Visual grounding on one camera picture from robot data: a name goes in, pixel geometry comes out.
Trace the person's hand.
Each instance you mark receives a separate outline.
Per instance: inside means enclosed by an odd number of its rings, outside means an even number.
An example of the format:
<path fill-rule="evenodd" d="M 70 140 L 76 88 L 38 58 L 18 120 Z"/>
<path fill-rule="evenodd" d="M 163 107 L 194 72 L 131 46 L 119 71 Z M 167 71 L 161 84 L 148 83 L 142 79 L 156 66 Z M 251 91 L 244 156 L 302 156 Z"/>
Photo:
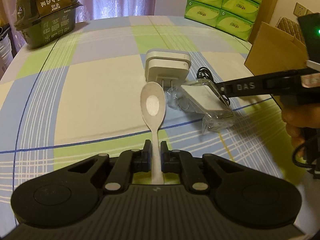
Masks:
<path fill-rule="evenodd" d="M 302 105 L 292 108 L 283 108 L 281 117 L 286 124 L 287 134 L 291 137 L 291 144 L 297 148 L 305 142 L 303 128 L 320 126 L 320 106 L 317 104 Z"/>

